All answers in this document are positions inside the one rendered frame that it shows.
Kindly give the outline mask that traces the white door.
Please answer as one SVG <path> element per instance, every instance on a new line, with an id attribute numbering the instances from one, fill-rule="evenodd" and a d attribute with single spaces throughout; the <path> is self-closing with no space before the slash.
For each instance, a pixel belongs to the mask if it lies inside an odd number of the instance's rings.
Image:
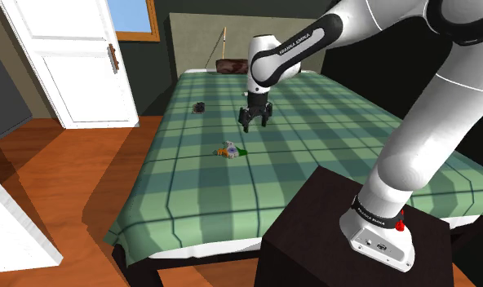
<path id="1" fill-rule="evenodd" d="M 0 0 L 0 7 L 65 129 L 139 125 L 107 0 Z"/>

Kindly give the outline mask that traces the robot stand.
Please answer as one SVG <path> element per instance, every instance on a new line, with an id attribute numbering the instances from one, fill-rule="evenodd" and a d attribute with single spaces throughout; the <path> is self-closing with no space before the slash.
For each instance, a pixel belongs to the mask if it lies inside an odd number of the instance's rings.
<path id="1" fill-rule="evenodd" d="M 454 287 L 450 226 L 405 205 L 415 261 L 400 272 L 354 251 L 339 219 L 361 189 L 317 167 L 265 232 L 254 287 Z"/>

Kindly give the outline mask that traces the brown pillow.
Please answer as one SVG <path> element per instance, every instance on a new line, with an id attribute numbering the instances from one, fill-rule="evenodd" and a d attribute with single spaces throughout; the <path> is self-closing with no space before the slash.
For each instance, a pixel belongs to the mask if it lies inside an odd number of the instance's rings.
<path id="1" fill-rule="evenodd" d="M 217 73 L 222 74 L 247 74 L 247 59 L 220 59 L 215 61 Z"/>

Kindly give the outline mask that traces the white cabinet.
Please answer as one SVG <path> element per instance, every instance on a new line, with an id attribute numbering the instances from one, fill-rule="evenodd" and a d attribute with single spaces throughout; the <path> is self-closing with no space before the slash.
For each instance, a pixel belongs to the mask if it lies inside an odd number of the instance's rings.
<path id="1" fill-rule="evenodd" d="M 0 272 L 57 267 L 63 255 L 0 184 Z"/>

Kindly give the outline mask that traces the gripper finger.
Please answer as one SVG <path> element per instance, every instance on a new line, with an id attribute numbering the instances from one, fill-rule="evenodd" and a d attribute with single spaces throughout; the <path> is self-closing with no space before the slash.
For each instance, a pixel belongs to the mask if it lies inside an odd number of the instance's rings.
<path id="1" fill-rule="evenodd" d="M 273 105 L 271 103 L 266 103 L 265 106 L 261 109 L 263 127 L 267 125 L 268 119 L 272 116 L 272 114 L 273 114 Z"/>
<path id="2" fill-rule="evenodd" d="M 238 122 L 242 125 L 243 131 L 247 133 L 249 131 L 249 123 L 252 117 L 250 115 L 250 110 L 247 108 L 240 108 L 238 115 Z"/>

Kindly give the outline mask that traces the thin wooden stick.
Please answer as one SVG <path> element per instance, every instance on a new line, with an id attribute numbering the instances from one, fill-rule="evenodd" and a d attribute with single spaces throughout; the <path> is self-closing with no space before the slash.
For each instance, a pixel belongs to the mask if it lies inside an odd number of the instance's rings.
<path id="1" fill-rule="evenodd" d="M 214 44 L 214 47 L 213 47 L 213 49 L 212 49 L 212 51 L 209 55 L 209 58 L 208 58 L 206 64 L 204 65 L 204 68 L 208 67 L 208 64 L 211 62 L 211 59 L 212 59 L 214 53 L 218 50 L 219 47 L 221 47 L 220 59 L 223 60 L 225 58 L 226 42 L 227 42 L 227 27 L 224 26 L 223 29 L 222 29 L 222 32 L 218 36 L 216 43 Z"/>

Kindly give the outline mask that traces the window with wooden frame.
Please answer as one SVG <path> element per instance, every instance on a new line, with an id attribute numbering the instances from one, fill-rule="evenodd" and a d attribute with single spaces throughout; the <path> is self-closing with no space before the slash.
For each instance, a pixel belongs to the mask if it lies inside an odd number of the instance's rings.
<path id="1" fill-rule="evenodd" d="M 154 0 L 107 1 L 119 41 L 160 41 Z"/>

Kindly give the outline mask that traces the orange green white toy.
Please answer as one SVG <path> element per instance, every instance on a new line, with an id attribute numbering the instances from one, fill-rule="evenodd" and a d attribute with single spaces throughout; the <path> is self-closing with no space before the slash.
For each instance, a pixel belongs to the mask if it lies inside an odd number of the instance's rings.
<path id="1" fill-rule="evenodd" d="M 239 148 L 234 142 L 226 140 L 223 142 L 223 147 L 214 150 L 213 154 L 228 159 L 234 159 L 236 157 L 246 156 L 248 152 L 245 149 Z"/>

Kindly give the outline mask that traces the bed with green plaid cover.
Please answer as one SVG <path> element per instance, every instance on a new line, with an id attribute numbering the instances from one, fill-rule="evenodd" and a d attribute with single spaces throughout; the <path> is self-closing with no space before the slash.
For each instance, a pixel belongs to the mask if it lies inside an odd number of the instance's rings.
<path id="1" fill-rule="evenodd" d="M 304 71 L 274 87 L 273 114 L 245 133 L 246 76 L 188 70 L 177 82 L 134 186 L 104 241 L 124 260 L 198 264 L 259 247 L 318 166 L 363 183 L 399 118 L 338 82 Z M 205 104 L 203 114 L 193 105 Z M 213 154 L 232 141 L 248 154 Z"/>

